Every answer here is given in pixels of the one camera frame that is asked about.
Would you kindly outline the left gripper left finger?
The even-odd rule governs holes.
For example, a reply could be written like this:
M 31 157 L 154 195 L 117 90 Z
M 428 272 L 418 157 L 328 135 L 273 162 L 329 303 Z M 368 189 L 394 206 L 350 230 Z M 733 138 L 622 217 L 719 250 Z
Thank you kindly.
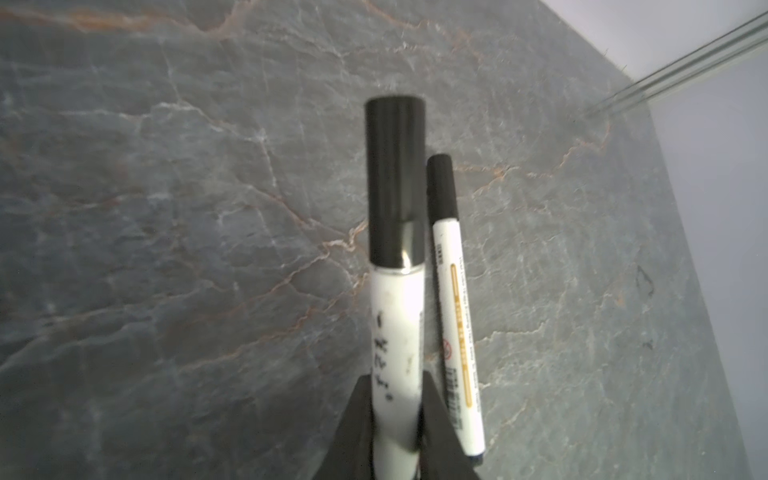
M 358 378 L 330 447 L 313 479 L 371 480 L 372 439 L 371 375 Z

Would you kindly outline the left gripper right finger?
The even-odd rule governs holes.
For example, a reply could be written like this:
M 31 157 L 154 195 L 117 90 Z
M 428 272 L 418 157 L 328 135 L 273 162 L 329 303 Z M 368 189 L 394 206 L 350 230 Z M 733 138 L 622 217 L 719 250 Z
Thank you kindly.
M 423 371 L 420 419 L 420 478 L 479 480 L 450 421 L 430 372 Z

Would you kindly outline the white marker pen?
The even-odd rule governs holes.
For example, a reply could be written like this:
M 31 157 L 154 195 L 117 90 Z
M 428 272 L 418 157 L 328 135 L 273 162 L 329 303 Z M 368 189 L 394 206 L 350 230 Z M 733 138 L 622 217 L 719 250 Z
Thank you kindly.
M 448 154 L 427 160 L 427 200 L 432 226 L 450 421 L 470 464 L 482 464 L 486 441 L 477 378 L 454 170 Z
M 376 479 L 413 479 L 419 462 L 425 267 L 371 270 L 372 464 Z

